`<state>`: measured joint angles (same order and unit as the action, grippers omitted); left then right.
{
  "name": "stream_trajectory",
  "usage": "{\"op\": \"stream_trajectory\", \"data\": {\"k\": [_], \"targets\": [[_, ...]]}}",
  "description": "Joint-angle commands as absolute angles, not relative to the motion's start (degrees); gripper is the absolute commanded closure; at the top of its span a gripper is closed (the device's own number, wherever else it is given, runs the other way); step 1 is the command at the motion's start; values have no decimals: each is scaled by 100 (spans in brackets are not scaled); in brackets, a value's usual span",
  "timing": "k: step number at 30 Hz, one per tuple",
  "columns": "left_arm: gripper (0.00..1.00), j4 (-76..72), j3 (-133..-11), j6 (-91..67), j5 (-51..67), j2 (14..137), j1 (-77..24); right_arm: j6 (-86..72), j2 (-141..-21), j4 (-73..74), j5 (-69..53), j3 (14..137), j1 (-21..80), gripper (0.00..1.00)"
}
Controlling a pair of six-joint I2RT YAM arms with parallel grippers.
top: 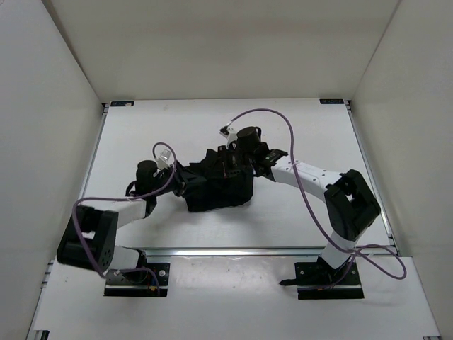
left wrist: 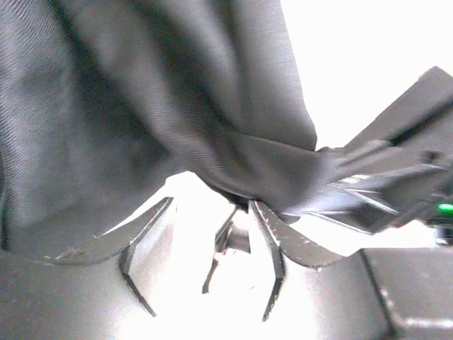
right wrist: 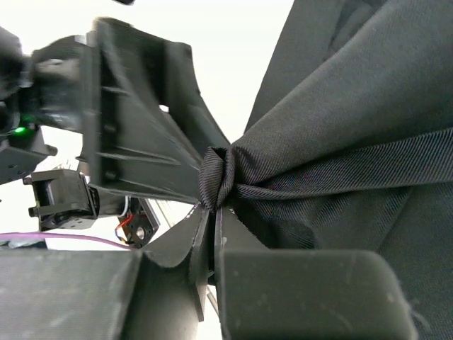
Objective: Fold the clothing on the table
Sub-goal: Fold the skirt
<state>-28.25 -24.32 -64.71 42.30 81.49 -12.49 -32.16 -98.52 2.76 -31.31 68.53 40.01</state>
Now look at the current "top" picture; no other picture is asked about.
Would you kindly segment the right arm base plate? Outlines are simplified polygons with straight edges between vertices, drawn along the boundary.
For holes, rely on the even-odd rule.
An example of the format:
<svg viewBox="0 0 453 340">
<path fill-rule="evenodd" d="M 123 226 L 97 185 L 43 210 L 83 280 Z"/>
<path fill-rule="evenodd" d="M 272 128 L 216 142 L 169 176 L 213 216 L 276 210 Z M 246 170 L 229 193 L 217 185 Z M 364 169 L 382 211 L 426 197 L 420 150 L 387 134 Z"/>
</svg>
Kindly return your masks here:
<svg viewBox="0 0 453 340">
<path fill-rule="evenodd" d="M 328 270 L 318 262 L 296 262 L 295 277 L 279 282 L 297 287 L 299 300 L 360 300 L 365 297 L 357 264 Z"/>
</svg>

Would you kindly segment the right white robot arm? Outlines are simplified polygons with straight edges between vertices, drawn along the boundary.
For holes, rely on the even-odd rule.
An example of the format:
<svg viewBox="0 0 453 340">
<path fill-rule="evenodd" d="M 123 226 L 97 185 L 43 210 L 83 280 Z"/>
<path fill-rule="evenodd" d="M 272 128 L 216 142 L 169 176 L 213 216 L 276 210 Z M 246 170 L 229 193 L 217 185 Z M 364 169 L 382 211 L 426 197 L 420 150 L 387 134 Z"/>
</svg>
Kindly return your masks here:
<svg viewBox="0 0 453 340">
<path fill-rule="evenodd" d="M 316 260 L 311 286 L 333 285 L 345 272 L 351 251 L 381 208 L 363 175 L 354 169 L 345 173 L 321 169 L 270 149 L 260 138 L 259 127 L 238 132 L 228 125 L 220 129 L 231 147 L 253 167 L 254 175 L 298 188 L 326 204 L 332 227 L 330 240 Z"/>
</svg>

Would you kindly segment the black pleated skirt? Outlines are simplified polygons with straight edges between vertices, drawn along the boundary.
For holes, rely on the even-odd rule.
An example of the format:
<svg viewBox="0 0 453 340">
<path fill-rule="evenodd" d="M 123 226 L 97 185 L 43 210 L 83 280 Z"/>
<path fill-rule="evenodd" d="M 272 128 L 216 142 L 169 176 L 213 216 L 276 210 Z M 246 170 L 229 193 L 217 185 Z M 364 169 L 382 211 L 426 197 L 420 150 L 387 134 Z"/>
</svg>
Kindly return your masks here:
<svg viewBox="0 0 453 340">
<path fill-rule="evenodd" d="M 190 170 L 207 179 L 204 189 L 193 196 L 184 197 L 190 212 L 236 207 L 247 203 L 253 196 L 254 176 L 245 173 L 236 177 L 220 177 L 215 172 L 216 159 L 217 151 L 208 149 L 204 159 L 188 165 Z"/>
</svg>

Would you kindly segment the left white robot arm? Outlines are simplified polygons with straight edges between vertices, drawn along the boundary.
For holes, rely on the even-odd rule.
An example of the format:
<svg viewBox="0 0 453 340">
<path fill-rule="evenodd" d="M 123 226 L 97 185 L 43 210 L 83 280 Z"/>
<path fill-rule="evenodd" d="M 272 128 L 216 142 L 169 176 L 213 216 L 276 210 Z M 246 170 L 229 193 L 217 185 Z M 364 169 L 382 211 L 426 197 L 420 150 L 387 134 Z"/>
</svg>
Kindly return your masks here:
<svg viewBox="0 0 453 340">
<path fill-rule="evenodd" d="M 148 217 L 158 196 L 170 192 L 190 195 L 206 182 L 204 176 L 179 163 L 159 169 L 155 161 L 141 161 L 125 198 L 108 200 L 103 208 L 89 205 L 89 199 L 76 204 L 57 248 L 57 261 L 101 276 L 112 271 L 125 274 L 133 282 L 144 280 L 148 273 L 145 255 L 140 250 L 117 246 L 117 230 Z"/>
</svg>

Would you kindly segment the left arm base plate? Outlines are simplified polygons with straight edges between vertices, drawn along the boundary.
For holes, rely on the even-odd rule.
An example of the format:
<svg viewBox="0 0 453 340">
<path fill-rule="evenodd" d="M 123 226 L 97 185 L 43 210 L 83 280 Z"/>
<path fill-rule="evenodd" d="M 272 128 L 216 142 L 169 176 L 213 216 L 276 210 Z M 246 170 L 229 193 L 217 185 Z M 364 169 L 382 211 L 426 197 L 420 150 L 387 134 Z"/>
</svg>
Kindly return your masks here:
<svg viewBox="0 0 453 340">
<path fill-rule="evenodd" d="M 103 295 L 118 298 L 166 298 L 171 263 L 164 259 L 147 258 L 143 267 L 148 270 L 107 272 Z"/>
</svg>

